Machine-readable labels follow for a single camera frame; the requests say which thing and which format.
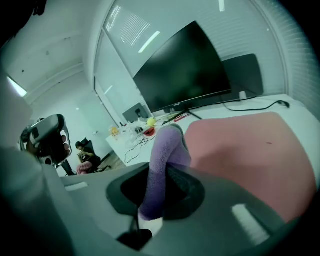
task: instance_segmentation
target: pink cushion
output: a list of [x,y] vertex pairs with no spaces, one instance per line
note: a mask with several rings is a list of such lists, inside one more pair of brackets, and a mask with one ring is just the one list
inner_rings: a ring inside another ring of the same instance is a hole
[[316,193],[305,150],[274,112],[196,121],[185,140],[192,168],[237,183],[286,222],[302,215]]

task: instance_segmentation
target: person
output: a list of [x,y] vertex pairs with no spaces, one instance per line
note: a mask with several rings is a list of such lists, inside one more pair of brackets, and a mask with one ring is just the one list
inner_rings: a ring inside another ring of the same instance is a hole
[[79,141],[75,144],[75,147],[80,151],[78,157],[81,162],[76,168],[76,173],[78,175],[88,174],[92,167],[97,165],[98,159],[100,158],[95,155],[90,147],[85,147],[85,145]]

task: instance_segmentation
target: black office chair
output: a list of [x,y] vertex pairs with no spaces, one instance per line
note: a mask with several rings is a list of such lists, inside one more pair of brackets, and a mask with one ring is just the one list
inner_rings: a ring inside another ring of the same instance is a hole
[[94,145],[92,144],[92,141],[91,140],[87,140],[87,138],[84,138],[83,141],[81,141],[81,143],[85,146],[85,147],[88,147],[92,150],[92,152],[95,154],[96,156],[96,160],[92,163],[92,168],[90,170],[90,174],[92,173],[101,173],[103,172],[105,169],[107,169],[108,167],[111,169],[112,167],[110,165],[107,165],[105,167],[99,167],[101,165],[101,158],[98,157],[95,153],[95,150],[94,150]]

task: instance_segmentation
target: ceiling light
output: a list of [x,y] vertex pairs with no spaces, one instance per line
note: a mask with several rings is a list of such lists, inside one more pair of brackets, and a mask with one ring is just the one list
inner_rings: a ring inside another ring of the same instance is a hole
[[145,42],[145,44],[141,47],[139,53],[142,53],[147,47],[148,45],[160,34],[159,31],[155,32],[149,39],[148,41]]
[[111,85],[108,90],[105,91],[104,95],[107,95],[107,93],[111,90],[111,88],[114,87],[113,85]]
[[225,0],[219,0],[219,9],[220,9],[220,12],[224,12],[226,10]]
[[27,91],[23,89],[20,85],[18,85],[15,81],[13,81],[10,77],[7,78],[9,83],[12,87],[16,90],[16,92],[21,96],[24,97],[27,94]]

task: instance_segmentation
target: black monitor screen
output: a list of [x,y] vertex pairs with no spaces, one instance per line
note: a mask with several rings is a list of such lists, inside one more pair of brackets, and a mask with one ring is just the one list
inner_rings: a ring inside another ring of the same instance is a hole
[[231,90],[215,48],[195,21],[157,50],[134,81],[151,112]]

